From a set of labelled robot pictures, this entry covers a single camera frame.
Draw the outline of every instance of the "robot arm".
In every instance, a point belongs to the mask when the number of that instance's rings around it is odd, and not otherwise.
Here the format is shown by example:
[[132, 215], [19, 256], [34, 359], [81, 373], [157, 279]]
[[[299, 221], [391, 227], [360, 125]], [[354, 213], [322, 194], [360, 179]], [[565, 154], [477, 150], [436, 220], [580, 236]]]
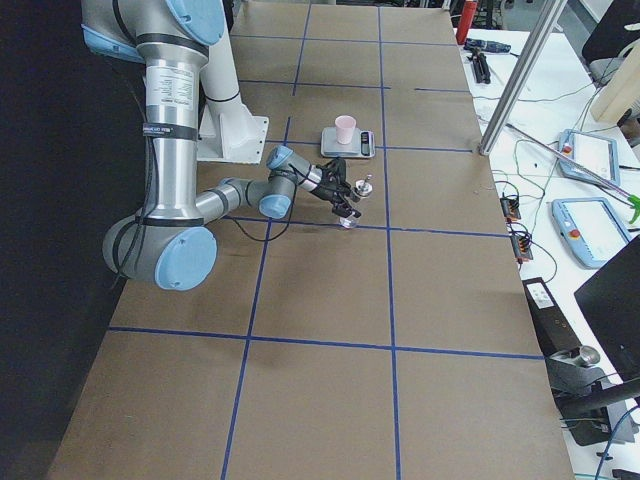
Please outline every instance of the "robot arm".
[[[269, 157], [268, 180], [225, 179], [196, 197], [198, 150], [234, 160], [244, 146], [261, 154], [266, 135], [267, 120], [256, 121], [241, 102], [219, 0], [83, 0], [82, 8], [92, 51], [146, 65], [147, 189], [142, 208], [105, 236], [103, 256], [113, 271], [163, 289], [193, 288], [217, 255], [206, 223], [242, 205], [282, 218], [298, 187], [329, 201], [340, 217], [360, 216], [348, 200], [344, 160], [312, 166], [284, 146]], [[201, 71], [209, 136], [198, 144]]]

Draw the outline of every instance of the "white table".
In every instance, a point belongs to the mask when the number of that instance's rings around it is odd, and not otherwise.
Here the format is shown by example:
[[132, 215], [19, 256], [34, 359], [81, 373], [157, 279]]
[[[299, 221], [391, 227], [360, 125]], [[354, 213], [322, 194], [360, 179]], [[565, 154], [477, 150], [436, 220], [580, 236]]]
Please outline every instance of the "white table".
[[[527, 32], [489, 30], [471, 30], [469, 33], [470, 38], [508, 43], [512, 46], [511, 51], [515, 54], [519, 54], [522, 51], [527, 36]], [[480, 127], [484, 131], [487, 125], [486, 120], [491, 118], [498, 101], [476, 97], [499, 97], [516, 64], [517, 58], [512, 55], [487, 54], [487, 61], [491, 68], [491, 84], [486, 85], [475, 83], [470, 62], [467, 60], [469, 52], [461, 49], [461, 56], [470, 90], [474, 96]], [[595, 93], [595, 87], [590, 85], [590, 82], [591, 80], [564, 35], [559, 33], [552, 34], [520, 95], [520, 99], [555, 99], [561, 95], [575, 92], [581, 87], [586, 88], [556, 101], [518, 102], [511, 113], [511, 123], [545, 143], [557, 141], [560, 132], [563, 130], [580, 127], [580, 124], [576, 125], [576, 122], [585, 105]], [[583, 131], [598, 130], [609, 126], [611, 125], [595, 122], [591, 115], [588, 114]], [[618, 142], [620, 165], [640, 166], [640, 162], [638, 162], [617, 127], [598, 132], [598, 134], [613, 138]], [[521, 195], [538, 197], [541, 194], [540, 189], [516, 175], [517, 166], [514, 159], [514, 148], [519, 138], [521, 137], [509, 129], [505, 129], [501, 133], [490, 155], [494, 179], [496, 181], [508, 180], [515, 184]], [[533, 228], [534, 223], [536, 224], [534, 241], [546, 248], [558, 263], [557, 275], [548, 283], [548, 287], [569, 323], [583, 344], [592, 345], [602, 353], [602, 348], [587, 325], [573, 296], [574, 291], [590, 278], [596, 270], [582, 268], [569, 252], [553, 223], [550, 202], [556, 198], [607, 196], [595, 186], [564, 178], [558, 169], [552, 171], [554, 165], [553, 156], [533, 144], [520, 143], [517, 158], [520, 173], [533, 182], [544, 185], [551, 175], [546, 195], [537, 215], [537, 222], [535, 221], [535, 216], [539, 201], [531, 198], [521, 199], [522, 223], [529, 229]], [[637, 194], [640, 192], [640, 172], [622, 171], [621, 186], [631, 193]], [[497, 184], [497, 187], [498, 192], [502, 192], [502, 187], [505, 187], [505, 185]], [[506, 194], [513, 193], [510, 188], [506, 186]], [[607, 198], [618, 215], [628, 222], [631, 219], [631, 210], [610, 197]], [[533, 255], [534, 260], [522, 266], [520, 271], [521, 278], [523, 280], [533, 277], [549, 279], [554, 270], [553, 261], [535, 246], [533, 247]], [[605, 373], [615, 371], [609, 360], [604, 356], [599, 366]], [[614, 383], [620, 381], [617, 376], [610, 378]], [[634, 415], [636, 422], [640, 418], [637, 413], [636, 411]], [[593, 475], [599, 460], [596, 452], [601, 452], [604, 449], [604, 444], [580, 447], [574, 442], [568, 431], [565, 432], [565, 440], [574, 471]], [[636, 442], [633, 444], [614, 444], [611, 447], [610, 454], [614, 459], [605, 463], [601, 475], [610, 477], [612, 468], [640, 471], [640, 435], [636, 435]]]

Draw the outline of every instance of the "digital scale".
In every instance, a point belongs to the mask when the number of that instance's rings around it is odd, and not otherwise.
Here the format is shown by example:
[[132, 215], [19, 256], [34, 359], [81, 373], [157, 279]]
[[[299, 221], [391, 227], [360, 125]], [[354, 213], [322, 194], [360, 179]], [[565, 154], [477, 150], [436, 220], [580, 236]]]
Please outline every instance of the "digital scale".
[[373, 132], [356, 128], [351, 143], [343, 145], [336, 139], [336, 127], [327, 127], [322, 130], [320, 153], [329, 158], [373, 158], [376, 154]]

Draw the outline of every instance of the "blue tape line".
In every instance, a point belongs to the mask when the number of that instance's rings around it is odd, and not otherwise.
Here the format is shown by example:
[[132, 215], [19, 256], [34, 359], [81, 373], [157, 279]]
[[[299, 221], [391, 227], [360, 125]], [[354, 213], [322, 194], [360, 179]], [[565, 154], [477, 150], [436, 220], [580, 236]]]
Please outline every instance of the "blue tape line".
[[224, 338], [226, 340], [246, 340], [247, 339], [246, 335], [234, 335], [231, 333], [168, 330], [168, 329], [160, 329], [160, 328], [110, 326], [107, 330], [111, 332], [151, 333], [155, 335], [176, 335], [176, 336], [183, 336], [183, 337]]
[[[267, 223], [266, 238], [269, 238], [271, 234], [271, 222]], [[262, 258], [260, 259], [260, 268], [258, 269], [258, 278], [256, 280], [256, 290], [253, 295], [253, 305], [251, 306], [251, 318], [249, 319], [249, 327], [247, 329], [247, 336], [244, 344], [244, 352], [242, 353], [242, 364], [240, 366], [240, 375], [238, 377], [238, 386], [236, 388], [236, 396], [233, 401], [233, 412], [231, 414], [231, 424], [229, 425], [229, 433], [227, 435], [227, 446], [224, 451], [224, 461], [222, 463], [222, 473], [220, 474], [220, 480], [227, 478], [227, 469], [229, 468], [229, 458], [231, 458], [231, 447], [233, 445], [233, 434], [235, 433], [236, 420], [238, 418], [238, 409], [240, 407], [240, 396], [242, 395], [242, 385], [244, 383], [244, 376], [247, 369], [247, 358], [249, 356], [249, 347], [251, 346], [251, 333], [253, 332], [253, 324], [256, 318], [256, 311], [258, 308], [258, 299], [260, 298], [260, 286], [262, 283], [262, 275], [264, 273], [264, 265], [267, 259], [267, 248], [269, 242], [265, 242], [262, 246]]]
[[455, 43], [400, 42], [400, 41], [392, 41], [392, 40], [385, 40], [382, 43], [386, 44], [386, 45], [427, 45], [429, 47], [456, 47], [456, 48], [458, 48], [458, 45], [455, 44]]
[[289, 128], [291, 128], [291, 115], [287, 117], [287, 124], [284, 126], [284, 139], [282, 140], [282, 144], [285, 146], [289, 143]]
[[446, 350], [442, 348], [423, 348], [423, 347], [396, 347], [399, 352], [415, 352], [415, 353], [434, 353], [440, 355], [458, 355], [467, 357], [491, 357], [491, 358], [512, 358], [519, 360], [544, 360], [542, 355], [527, 355], [520, 353], [498, 353], [498, 352], [479, 352], [473, 350]]
[[444, 148], [444, 147], [385, 147], [387, 150], [418, 150], [428, 152], [460, 152], [460, 153], [473, 153], [470, 148]]
[[[282, 142], [280, 140], [265, 140], [265, 143], [277, 143], [277, 144], [281, 144]], [[320, 146], [320, 142], [296, 142], [294, 140], [289, 140], [288, 141], [289, 145], [311, 145], [313, 147], [318, 147]]]
[[456, 45], [455, 43], [433, 43], [433, 42], [401, 42], [401, 41], [391, 41], [391, 40], [385, 40], [385, 41], [381, 41], [381, 40], [355, 40], [355, 39], [351, 39], [351, 38], [316, 38], [316, 37], [287, 37], [287, 36], [277, 36], [277, 35], [245, 35], [245, 34], [230, 34], [230, 37], [237, 37], [237, 38], [269, 38], [269, 39], [276, 39], [276, 40], [313, 40], [313, 41], [319, 41], [319, 42], [344, 42], [344, 43], [377, 43], [380, 44], [382, 43], [383, 45], [427, 45], [427, 46], [432, 46], [432, 47], [456, 47], [458, 48], [458, 45]]
[[389, 174], [387, 165], [387, 125], [384, 103], [384, 72], [382, 53], [382, 17], [380, 8], [378, 14], [378, 53], [380, 59], [380, 107], [382, 112], [382, 155], [384, 167], [384, 190], [385, 190], [385, 221], [387, 234], [387, 275], [389, 279], [389, 329], [391, 337], [391, 382], [393, 391], [393, 425], [395, 440], [396, 458], [396, 480], [402, 480], [402, 454], [400, 449], [400, 404], [398, 401], [398, 361], [396, 357], [396, 322], [395, 322], [395, 302], [393, 292], [393, 257], [391, 249], [391, 209], [389, 198]]
[[252, 336], [252, 341], [255, 342], [272, 342], [272, 343], [292, 343], [297, 345], [316, 345], [321, 347], [343, 347], [343, 348], [358, 348], [365, 350], [385, 350], [391, 351], [393, 347], [390, 345], [376, 345], [373, 343], [351, 343], [351, 342], [334, 342], [323, 340], [305, 340], [299, 338], [281, 338], [281, 337], [262, 337]]
[[[263, 222], [266, 223], [266, 218], [252, 218], [252, 217], [238, 217], [235, 215], [225, 215], [222, 220], [240, 220], [245, 222]], [[273, 220], [273, 223], [287, 223], [286, 220]], [[300, 220], [292, 220], [291, 225], [306, 225], [310, 227], [327, 227], [327, 228], [342, 228], [337, 223], [315, 223], [305, 222]], [[507, 233], [487, 233], [487, 232], [462, 232], [457, 230], [436, 230], [433, 228], [409, 228], [409, 227], [382, 227], [379, 225], [358, 225], [358, 228], [365, 230], [380, 230], [391, 232], [407, 232], [407, 233], [432, 233], [435, 235], [462, 235], [469, 237], [491, 237], [491, 238], [509, 238]]]
[[414, 88], [416, 92], [447, 92], [447, 93], [468, 93], [469, 90], [458, 90], [458, 89], [448, 89], [448, 88]]
[[231, 38], [269, 38], [274, 40], [302, 40], [300, 37], [287, 37], [287, 36], [278, 36], [278, 35], [244, 35], [238, 33], [229, 34]]
[[402, 228], [402, 227], [390, 227], [392, 232], [409, 232], [409, 233], [435, 233], [441, 235], [466, 235], [470, 237], [494, 237], [494, 238], [509, 238], [508, 233], [483, 233], [483, 232], [460, 232], [456, 230], [435, 230], [432, 228]]
[[524, 353], [501, 353], [501, 352], [482, 352], [476, 350], [450, 350], [446, 348], [429, 348], [429, 347], [410, 347], [410, 346], [391, 346], [391, 345], [378, 345], [374, 343], [358, 343], [358, 342], [338, 342], [332, 340], [313, 340], [302, 338], [286, 338], [286, 337], [267, 337], [267, 336], [254, 336], [254, 335], [237, 335], [231, 333], [216, 333], [216, 332], [200, 332], [190, 330], [170, 330], [161, 328], [144, 328], [144, 327], [124, 327], [124, 326], [112, 326], [107, 328], [111, 332], [124, 332], [124, 333], [143, 333], [151, 335], [170, 335], [179, 337], [205, 337], [205, 338], [219, 338], [224, 340], [251, 340], [252, 342], [265, 342], [265, 343], [291, 343], [297, 345], [311, 345], [320, 347], [342, 347], [342, 348], [355, 348], [365, 350], [382, 350], [382, 351], [397, 351], [397, 352], [411, 352], [411, 353], [425, 353], [434, 355], [453, 355], [453, 356], [467, 356], [467, 357], [490, 357], [490, 358], [507, 358], [518, 360], [544, 360], [541, 355], [530, 355]]
[[302, 44], [300, 45], [300, 55], [298, 56], [298, 67], [296, 68], [296, 78], [293, 83], [293, 91], [291, 96], [296, 96], [296, 90], [298, 89], [298, 78], [300, 77], [300, 66], [302, 65], [302, 53], [304, 52], [304, 43], [307, 39], [307, 29], [309, 28], [309, 18], [311, 17], [311, 2], [309, 2], [309, 8], [307, 8], [307, 18], [304, 22], [304, 32], [302, 33]]
[[240, 83], [260, 83], [265, 85], [295, 85], [305, 87], [334, 87], [334, 88], [365, 88], [365, 89], [379, 89], [376, 85], [348, 85], [340, 83], [313, 83], [313, 82], [285, 82], [283, 80], [238, 80]]

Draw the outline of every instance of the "black curtain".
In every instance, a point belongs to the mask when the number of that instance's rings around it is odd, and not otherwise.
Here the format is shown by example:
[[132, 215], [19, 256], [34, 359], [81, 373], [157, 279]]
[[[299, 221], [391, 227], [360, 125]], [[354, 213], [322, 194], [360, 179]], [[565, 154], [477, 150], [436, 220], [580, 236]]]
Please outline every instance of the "black curtain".
[[79, 1], [0, 13], [3, 479], [42, 478], [55, 453], [122, 289], [102, 237], [143, 198], [140, 114], [80, 23]]

